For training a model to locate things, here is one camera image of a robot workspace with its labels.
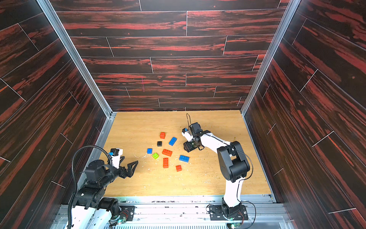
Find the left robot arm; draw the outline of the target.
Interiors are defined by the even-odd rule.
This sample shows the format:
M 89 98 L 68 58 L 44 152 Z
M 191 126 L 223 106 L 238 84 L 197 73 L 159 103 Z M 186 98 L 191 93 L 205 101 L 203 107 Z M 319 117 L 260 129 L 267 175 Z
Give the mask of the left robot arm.
M 127 167 L 113 167 L 103 160 L 91 162 L 86 170 L 86 183 L 73 194 L 68 206 L 68 229 L 102 229 L 124 223 L 128 216 L 121 210 L 116 198 L 104 197 L 105 190 L 116 178 L 132 177 L 138 161 Z

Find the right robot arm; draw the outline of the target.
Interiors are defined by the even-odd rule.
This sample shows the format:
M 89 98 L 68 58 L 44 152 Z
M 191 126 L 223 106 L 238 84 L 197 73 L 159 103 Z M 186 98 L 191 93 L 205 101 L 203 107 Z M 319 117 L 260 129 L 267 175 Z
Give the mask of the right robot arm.
M 250 171 L 250 163 L 240 143 L 224 141 L 208 130 L 203 131 L 197 122 L 182 129 L 182 135 L 187 139 L 184 143 L 185 151 L 209 148 L 217 153 L 220 171 L 226 179 L 226 190 L 222 199 L 223 215 L 232 219 L 243 213 L 245 209 L 241 203 L 240 191 L 242 182 Z

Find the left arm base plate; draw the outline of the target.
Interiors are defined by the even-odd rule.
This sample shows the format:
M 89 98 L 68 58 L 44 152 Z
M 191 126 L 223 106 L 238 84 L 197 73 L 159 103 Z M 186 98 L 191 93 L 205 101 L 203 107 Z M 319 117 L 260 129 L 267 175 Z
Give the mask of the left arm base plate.
M 134 214 L 135 214 L 135 206 L 133 205 L 120 205 L 120 211 L 117 216 L 113 216 L 110 222 L 117 222 L 122 220 L 124 222 L 133 221 Z

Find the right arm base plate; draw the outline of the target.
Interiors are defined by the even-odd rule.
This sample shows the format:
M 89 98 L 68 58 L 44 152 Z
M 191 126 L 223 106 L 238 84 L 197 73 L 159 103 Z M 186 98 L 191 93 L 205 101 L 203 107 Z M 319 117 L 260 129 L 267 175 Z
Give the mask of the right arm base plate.
M 241 203 L 231 208 L 226 205 L 209 204 L 206 206 L 206 211 L 209 213 L 210 220 L 248 220 L 246 207 Z

